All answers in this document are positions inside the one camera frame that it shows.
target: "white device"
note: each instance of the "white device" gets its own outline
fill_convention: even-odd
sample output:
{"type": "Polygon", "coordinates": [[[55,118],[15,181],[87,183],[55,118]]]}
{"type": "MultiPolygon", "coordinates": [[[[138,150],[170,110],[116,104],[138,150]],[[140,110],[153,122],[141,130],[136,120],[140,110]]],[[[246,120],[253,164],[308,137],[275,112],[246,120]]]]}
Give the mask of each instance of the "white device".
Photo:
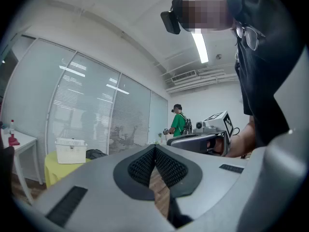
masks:
{"type": "Polygon", "coordinates": [[[218,131],[226,131],[229,140],[234,131],[232,121],[227,111],[213,114],[205,120],[197,122],[196,126],[195,133],[205,132],[209,127],[216,127],[218,131]]]}

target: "white bottle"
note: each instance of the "white bottle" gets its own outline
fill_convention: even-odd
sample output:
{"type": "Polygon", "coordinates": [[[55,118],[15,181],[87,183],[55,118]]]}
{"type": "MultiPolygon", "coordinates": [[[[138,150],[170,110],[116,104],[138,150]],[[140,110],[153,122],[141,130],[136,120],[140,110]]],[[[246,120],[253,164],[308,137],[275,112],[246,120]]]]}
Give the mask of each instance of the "white bottle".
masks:
{"type": "Polygon", "coordinates": [[[11,135],[14,134],[14,130],[15,130],[14,120],[12,119],[10,123],[10,134],[11,135]]]}

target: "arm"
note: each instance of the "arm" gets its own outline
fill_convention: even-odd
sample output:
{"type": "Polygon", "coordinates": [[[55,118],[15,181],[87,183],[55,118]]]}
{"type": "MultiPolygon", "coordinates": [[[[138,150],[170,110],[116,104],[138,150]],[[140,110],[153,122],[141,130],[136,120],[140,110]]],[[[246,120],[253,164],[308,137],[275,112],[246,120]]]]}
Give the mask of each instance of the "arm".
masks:
{"type": "Polygon", "coordinates": [[[171,127],[167,132],[166,132],[166,134],[173,134],[174,133],[174,131],[175,131],[175,127],[171,127]]]}
{"type": "Polygon", "coordinates": [[[255,147],[255,126],[253,116],[250,116],[249,123],[238,134],[231,137],[231,149],[227,157],[240,157],[254,150],[255,147]]]}
{"type": "Polygon", "coordinates": [[[175,115],[172,125],[170,126],[170,129],[166,132],[166,134],[173,134],[175,132],[175,129],[179,125],[179,116],[178,114],[175,115]]]}

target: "white ceiling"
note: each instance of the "white ceiling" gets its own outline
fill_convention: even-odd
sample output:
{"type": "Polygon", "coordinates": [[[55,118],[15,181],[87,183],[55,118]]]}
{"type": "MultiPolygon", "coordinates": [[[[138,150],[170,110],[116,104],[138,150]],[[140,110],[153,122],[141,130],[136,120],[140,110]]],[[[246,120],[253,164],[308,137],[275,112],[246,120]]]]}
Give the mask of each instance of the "white ceiling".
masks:
{"type": "Polygon", "coordinates": [[[155,68],[162,73],[185,65],[170,74],[176,75],[208,66],[233,68],[236,39],[230,30],[204,35],[209,62],[201,64],[191,33],[168,33],[160,13],[170,9],[172,0],[52,0],[73,5],[77,13],[92,13],[112,23],[151,54],[155,68]]]}

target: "yellow table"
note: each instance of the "yellow table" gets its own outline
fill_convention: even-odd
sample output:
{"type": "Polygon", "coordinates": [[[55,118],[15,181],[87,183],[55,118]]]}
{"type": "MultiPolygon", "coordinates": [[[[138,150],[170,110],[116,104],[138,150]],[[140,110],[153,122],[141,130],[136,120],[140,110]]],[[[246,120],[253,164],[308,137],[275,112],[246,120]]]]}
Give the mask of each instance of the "yellow table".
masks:
{"type": "Polygon", "coordinates": [[[51,185],[53,185],[63,177],[67,176],[69,173],[73,172],[75,169],[82,165],[83,163],[59,164],[57,161],[57,152],[53,151],[49,153],[45,157],[44,165],[45,181],[47,188],[49,188],[51,185]]]}

